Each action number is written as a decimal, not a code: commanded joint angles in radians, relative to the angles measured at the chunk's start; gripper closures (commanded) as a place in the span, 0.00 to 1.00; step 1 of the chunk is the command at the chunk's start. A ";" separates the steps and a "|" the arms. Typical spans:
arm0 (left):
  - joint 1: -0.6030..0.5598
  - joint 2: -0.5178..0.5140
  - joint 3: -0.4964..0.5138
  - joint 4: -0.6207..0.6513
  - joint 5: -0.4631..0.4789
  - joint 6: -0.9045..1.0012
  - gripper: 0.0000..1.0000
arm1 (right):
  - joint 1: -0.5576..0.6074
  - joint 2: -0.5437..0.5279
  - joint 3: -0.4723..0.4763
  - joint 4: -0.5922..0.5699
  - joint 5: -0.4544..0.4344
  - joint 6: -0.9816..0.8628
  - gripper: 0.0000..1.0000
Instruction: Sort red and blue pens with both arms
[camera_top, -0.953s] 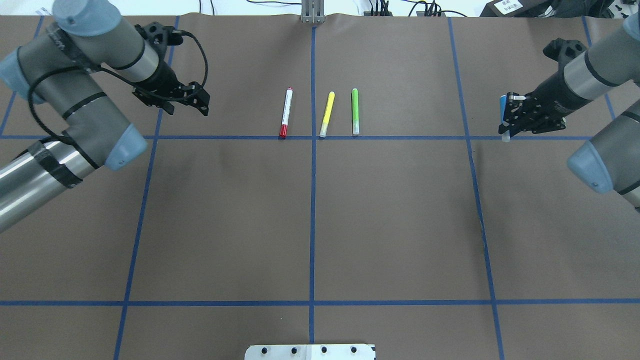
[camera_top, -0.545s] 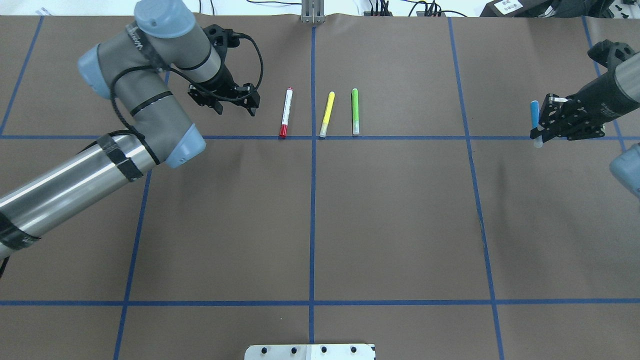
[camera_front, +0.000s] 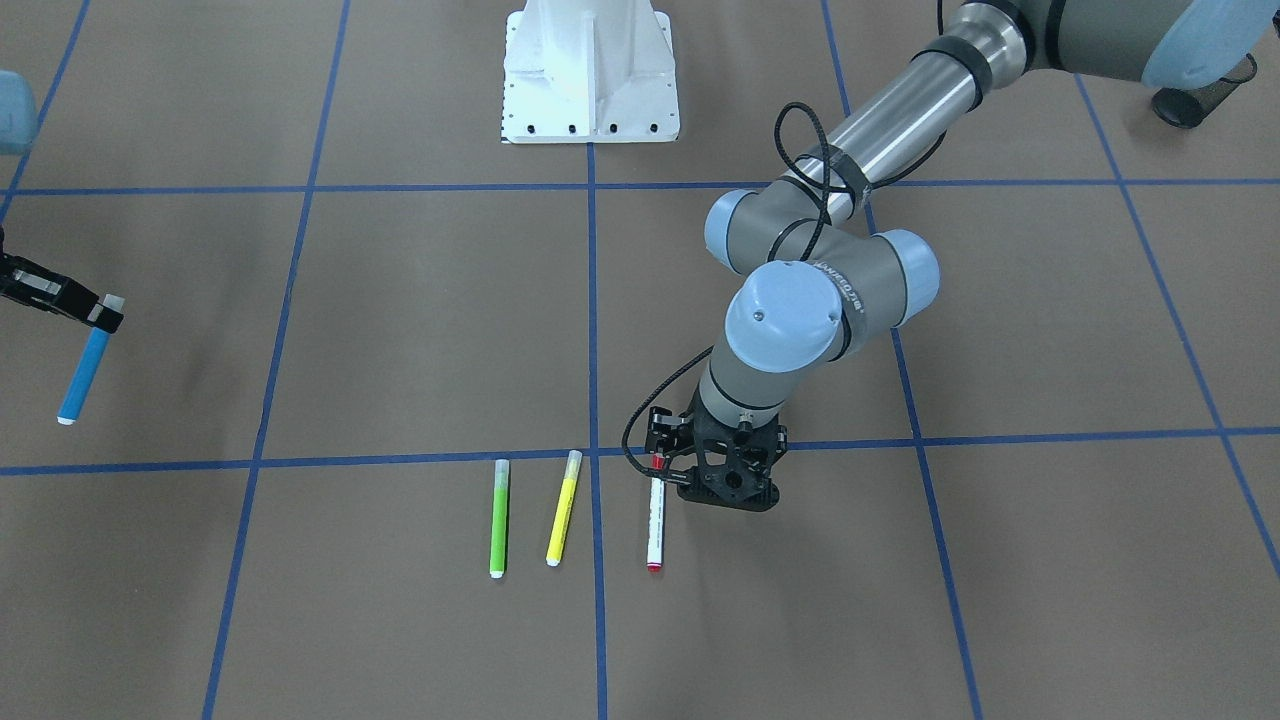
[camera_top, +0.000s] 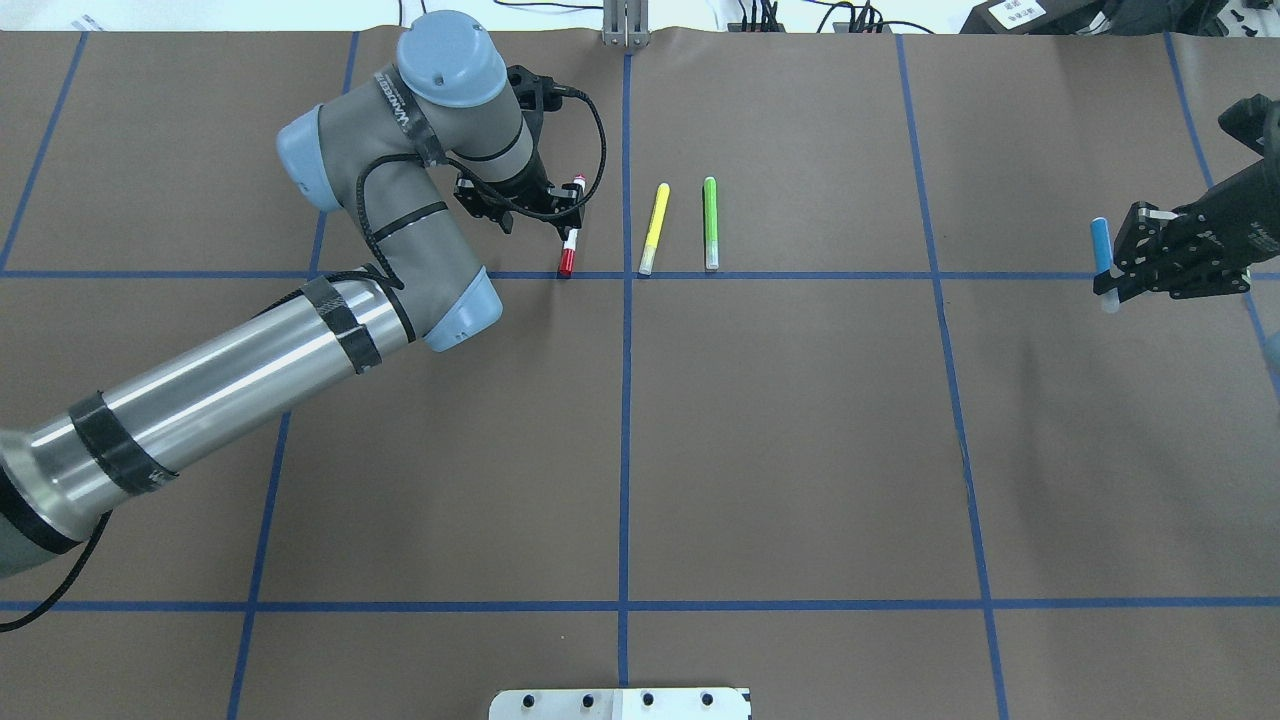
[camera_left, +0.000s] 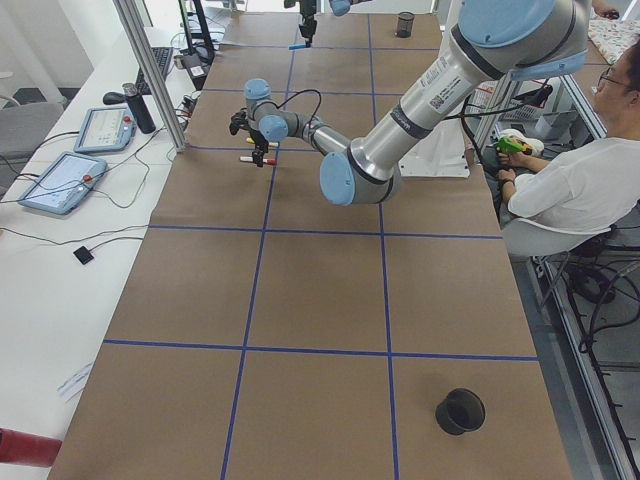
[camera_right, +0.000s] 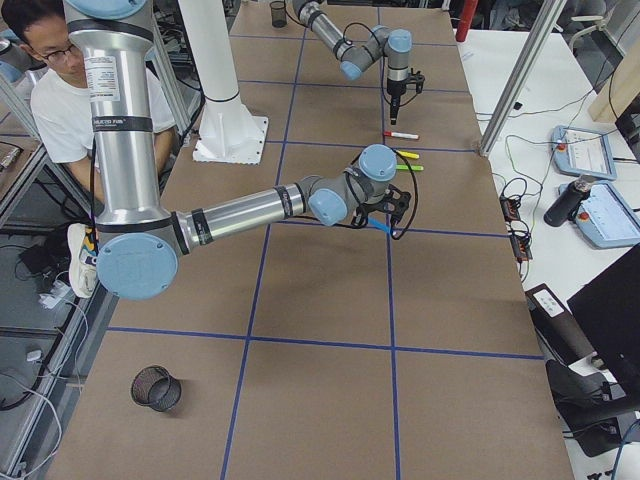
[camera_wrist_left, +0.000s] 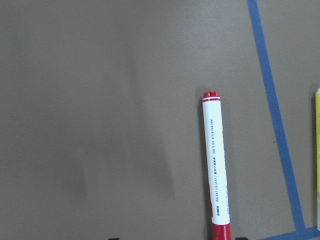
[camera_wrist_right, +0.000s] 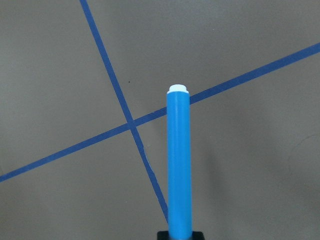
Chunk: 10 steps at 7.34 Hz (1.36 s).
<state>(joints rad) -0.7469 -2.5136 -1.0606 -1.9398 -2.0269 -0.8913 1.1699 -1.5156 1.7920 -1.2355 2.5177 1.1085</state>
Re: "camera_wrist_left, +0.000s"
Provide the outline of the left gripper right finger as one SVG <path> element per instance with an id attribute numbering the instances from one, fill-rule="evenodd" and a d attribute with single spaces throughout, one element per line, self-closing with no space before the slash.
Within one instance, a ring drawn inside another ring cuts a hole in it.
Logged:
<path id="1" fill-rule="evenodd" d="M 248 240 L 247 237 L 236 237 L 235 240 Z"/>

